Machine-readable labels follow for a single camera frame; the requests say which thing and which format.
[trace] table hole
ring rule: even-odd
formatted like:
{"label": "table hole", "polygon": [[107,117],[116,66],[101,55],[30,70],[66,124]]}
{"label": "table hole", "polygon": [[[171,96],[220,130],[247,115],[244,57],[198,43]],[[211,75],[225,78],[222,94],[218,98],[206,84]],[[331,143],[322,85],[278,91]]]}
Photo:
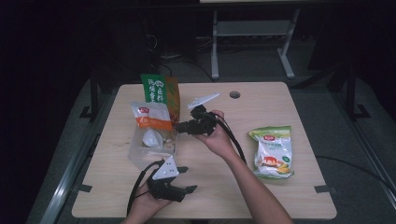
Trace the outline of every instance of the table hole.
{"label": "table hole", "polygon": [[239,91],[231,91],[230,97],[233,99],[238,99],[239,97],[241,97],[241,93],[239,93]]}

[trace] green snack bag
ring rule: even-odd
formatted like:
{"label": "green snack bag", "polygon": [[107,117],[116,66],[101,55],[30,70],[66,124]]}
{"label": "green snack bag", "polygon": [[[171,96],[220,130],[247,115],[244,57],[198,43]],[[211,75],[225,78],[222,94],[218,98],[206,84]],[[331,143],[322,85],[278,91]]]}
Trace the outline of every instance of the green snack bag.
{"label": "green snack bag", "polygon": [[250,137],[259,142],[254,157],[254,174],[264,178],[288,178],[291,169],[291,127],[264,127],[252,130]]}
{"label": "green snack bag", "polygon": [[160,75],[144,74],[141,78],[145,89],[146,102],[166,104],[165,77]]}
{"label": "green snack bag", "polygon": [[144,74],[141,78],[145,89],[146,102],[166,104],[172,126],[178,124],[180,117],[180,95],[177,79],[154,74]]}

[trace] black cable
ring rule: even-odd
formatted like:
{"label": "black cable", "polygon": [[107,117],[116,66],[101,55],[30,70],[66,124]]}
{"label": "black cable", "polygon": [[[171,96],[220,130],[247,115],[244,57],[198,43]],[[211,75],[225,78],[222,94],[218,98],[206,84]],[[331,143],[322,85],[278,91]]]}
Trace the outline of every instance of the black cable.
{"label": "black cable", "polygon": [[167,69],[169,70],[169,77],[172,76],[172,69],[171,69],[169,66],[166,66],[166,65],[163,64],[163,63],[160,63],[160,64],[158,64],[158,65],[167,68]]}
{"label": "black cable", "polygon": [[339,161],[339,162],[341,162],[341,163],[350,165],[350,166],[352,166],[352,167],[354,167],[354,168],[356,168],[356,169],[358,169],[358,170],[360,170],[360,171],[363,171],[363,172],[366,173],[367,175],[370,175],[371,177],[373,177],[373,178],[379,180],[380,182],[382,182],[382,183],[390,190],[390,192],[393,194],[393,196],[396,196],[396,191],[395,191],[395,189],[394,189],[386,180],[384,180],[381,176],[376,175],[376,174],[374,174],[373,172],[371,172],[371,171],[369,171],[369,170],[366,170],[366,169],[364,169],[364,168],[362,168],[362,167],[360,167],[360,166],[358,166],[358,165],[355,165],[355,164],[353,164],[353,163],[351,163],[351,162],[349,162],[349,161],[343,161],[343,160],[336,159],[336,158],[333,158],[333,157],[327,157],[327,156],[315,156],[315,157],[318,158],[318,159],[326,159],[326,160],[331,160],[331,161]]}
{"label": "black cable", "polygon": [[246,164],[247,160],[245,158],[245,154],[241,148],[241,146],[239,145],[238,141],[236,140],[235,136],[233,135],[233,132],[231,132],[230,129],[227,129],[227,127],[224,125],[223,122],[221,122],[220,120],[217,121],[217,123],[221,126],[222,129],[224,129],[224,131],[230,136],[231,140],[233,141],[233,144],[236,146],[236,149],[238,149],[239,152],[239,156],[241,157],[242,161],[244,161]]}
{"label": "black cable", "polygon": [[229,43],[218,43],[218,53],[219,54],[235,54],[238,52],[241,52],[241,45],[238,43],[235,43],[233,41],[233,38],[227,38],[224,39],[225,41],[229,41]]}
{"label": "black cable", "polygon": [[220,115],[216,115],[216,116],[218,116],[219,118],[221,118],[221,119],[223,120],[224,124],[227,126],[227,129],[231,131],[230,126],[228,125],[227,121],[225,121],[224,117],[222,117],[222,116],[220,116]]}
{"label": "black cable", "polygon": [[128,207],[126,209],[126,215],[127,216],[129,214],[129,212],[131,211],[131,207],[132,207],[132,204],[134,203],[134,199],[137,198],[137,197],[140,197],[140,196],[142,196],[142,195],[144,195],[146,193],[148,193],[148,191],[146,191],[146,192],[144,192],[142,194],[139,194],[139,195],[135,196],[136,193],[137,193],[137,189],[139,188],[140,183],[143,180],[143,177],[145,177],[145,175],[146,175],[146,172],[149,170],[149,168],[151,168],[151,166],[153,166],[153,165],[159,165],[160,166],[162,163],[163,163],[163,161],[152,162],[148,167],[146,167],[146,169],[144,171],[140,172],[140,175],[137,178],[136,183],[134,183],[134,188],[132,189],[131,195],[129,196]]}
{"label": "black cable", "polygon": [[305,87],[308,87],[311,84],[317,82],[318,80],[320,80],[320,79],[326,77],[327,75],[333,73],[334,71],[340,69],[343,65],[344,65],[343,63],[336,63],[336,64],[320,71],[319,73],[313,75],[311,78],[309,78],[299,84],[289,86],[289,88],[290,89],[303,89]]}

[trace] snack bag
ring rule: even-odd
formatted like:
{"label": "snack bag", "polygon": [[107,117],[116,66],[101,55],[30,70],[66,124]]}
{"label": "snack bag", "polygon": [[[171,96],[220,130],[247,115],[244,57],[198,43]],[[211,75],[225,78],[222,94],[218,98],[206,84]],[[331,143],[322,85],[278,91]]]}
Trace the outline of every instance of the snack bag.
{"label": "snack bag", "polygon": [[177,125],[180,117],[180,95],[177,79],[154,74],[143,74],[141,78],[146,102],[166,104],[172,126]]}
{"label": "snack bag", "polygon": [[141,139],[140,147],[174,149],[177,132],[172,128],[168,108],[163,103],[131,102]]}
{"label": "snack bag", "polygon": [[172,131],[168,108],[163,103],[131,102],[132,111],[139,128]]}
{"label": "snack bag", "polygon": [[288,178],[291,170],[290,126],[264,127],[252,130],[250,137],[259,142],[254,157],[254,174],[264,178]]}

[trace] red label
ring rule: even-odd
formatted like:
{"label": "red label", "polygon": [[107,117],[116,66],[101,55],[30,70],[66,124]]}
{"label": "red label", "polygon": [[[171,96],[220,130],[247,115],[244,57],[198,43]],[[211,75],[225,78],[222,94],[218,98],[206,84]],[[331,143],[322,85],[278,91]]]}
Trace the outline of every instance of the red label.
{"label": "red label", "polygon": [[275,140],[275,137],[272,136],[272,135],[265,135],[263,138],[264,138],[264,140],[267,140],[267,141],[274,141]]}
{"label": "red label", "polygon": [[138,111],[141,114],[148,114],[149,113],[149,109],[147,107],[139,107]]}
{"label": "red label", "polygon": [[264,157],[264,161],[276,162],[276,158],[274,158],[274,157]]}

